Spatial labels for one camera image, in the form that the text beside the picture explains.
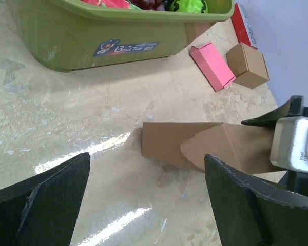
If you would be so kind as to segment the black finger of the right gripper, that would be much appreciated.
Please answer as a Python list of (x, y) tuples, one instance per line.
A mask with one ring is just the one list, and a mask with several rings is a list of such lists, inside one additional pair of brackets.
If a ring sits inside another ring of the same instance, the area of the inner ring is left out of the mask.
[(275, 127), (277, 121), (286, 117), (308, 117), (308, 107), (304, 105), (304, 96), (293, 95), (282, 106), (257, 118), (243, 120), (242, 125), (256, 127)]

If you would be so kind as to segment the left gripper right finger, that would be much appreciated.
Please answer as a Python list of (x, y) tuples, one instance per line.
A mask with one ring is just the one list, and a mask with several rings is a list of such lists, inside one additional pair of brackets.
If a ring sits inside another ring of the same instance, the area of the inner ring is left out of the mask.
[(308, 197), (205, 155), (205, 180), (222, 245), (308, 245)]

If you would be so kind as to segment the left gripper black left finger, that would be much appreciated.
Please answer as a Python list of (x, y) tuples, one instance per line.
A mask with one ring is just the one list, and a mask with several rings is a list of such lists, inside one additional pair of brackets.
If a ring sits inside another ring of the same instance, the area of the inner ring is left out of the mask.
[(0, 189), (0, 245), (70, 245), (89, 172), (85, 152)]

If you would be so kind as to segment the large cardboard box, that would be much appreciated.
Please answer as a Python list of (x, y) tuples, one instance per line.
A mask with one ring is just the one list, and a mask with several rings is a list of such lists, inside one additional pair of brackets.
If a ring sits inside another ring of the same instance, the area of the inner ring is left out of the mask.
[(205, 172), (205, 155), (247, 175), (282, 169), (270, 162), (274, 131), (221, 122), (145, 122), (141, 154), (181, 168)]

